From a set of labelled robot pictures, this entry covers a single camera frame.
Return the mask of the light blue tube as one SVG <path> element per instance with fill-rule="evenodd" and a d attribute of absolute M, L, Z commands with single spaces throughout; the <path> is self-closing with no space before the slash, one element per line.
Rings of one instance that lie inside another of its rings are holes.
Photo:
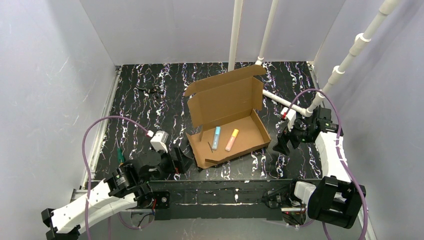
<path fill-rule="evenodd" d="M 218 149 L 220 133 L 221 133 L 221 127 L 217 126 L 214 130 L 213 141 L 212 141 L 212 146 L 211 146 L 212 150 Z"/>

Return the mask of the yellow pink marker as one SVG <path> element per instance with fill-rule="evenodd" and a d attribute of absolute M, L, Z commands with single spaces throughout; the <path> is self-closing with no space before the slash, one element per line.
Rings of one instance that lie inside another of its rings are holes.
<path fill-rule="evenodd" d="M 235 140 L 237 138 L 238 133 L 239 133 L 239 130 L 235 128 L 233 130 L 232 134 L 230 135 L 230 138 L 229 138 L 229 140 L 228 140 L 228 142 L 227 142 L 227 144 L 225 146 L 225 150 L 227 152 L 229 152 L 232 149 L 232 147 L 234 145 L 234 142 L 235 142 Z"/>

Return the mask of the brown cardboard box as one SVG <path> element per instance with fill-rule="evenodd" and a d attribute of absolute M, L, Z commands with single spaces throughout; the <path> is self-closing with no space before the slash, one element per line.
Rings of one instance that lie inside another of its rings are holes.
<path fill-rule="evenodd" d="M 266 74 L 251 65 L 197 80 L 185 96 L 196 134 L 188 134 L 196 164 L 207 169 L 267 147 L 271 137 L 258 116 L 263 106 L 264 84 L 257 76 Z M 214 131 L 221 127 L 217 150 L 212 150 Z M 230 151 L 225 147 L 234 129 L 239 133 Z"/>

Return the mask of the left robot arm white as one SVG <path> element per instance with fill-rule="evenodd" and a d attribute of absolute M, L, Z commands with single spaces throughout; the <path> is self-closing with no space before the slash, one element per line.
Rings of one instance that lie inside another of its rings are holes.
<path fill-rule="evenodd" d="M 121 211 L 141 208 L 155 215 L 156 209 L 169 207 L 170 195 L 153 190 L 151 181 L 184 174 L 193 164 L 179 147 L 168 152 L 149 150 L 139 159 L 125 160 L 111 175 L 69 204 L 41 212 L 49 227 L 48 240 L 77 240 L 90 226 Z"/>

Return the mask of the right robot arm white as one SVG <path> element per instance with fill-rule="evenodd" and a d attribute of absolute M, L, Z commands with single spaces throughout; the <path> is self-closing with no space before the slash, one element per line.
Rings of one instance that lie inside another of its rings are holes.
<path fill-rule="evenodd" d="M 285 107 L 281 116 L 285 126 L 272 149 L 288 156 L 289 145 L 296 149 L 300 144 L 313 143 L 321 160 L 322 179 L 319 184 L 297 180 L 291 195 L 306 207 L 310 219 L 350 229 L 363 203 L 345 169 L 347 160 L 342 147 L 343 133 L 339 125 L 331 120 L 332 111 L 319 106 L 310 117 L 303 118 Z"/>

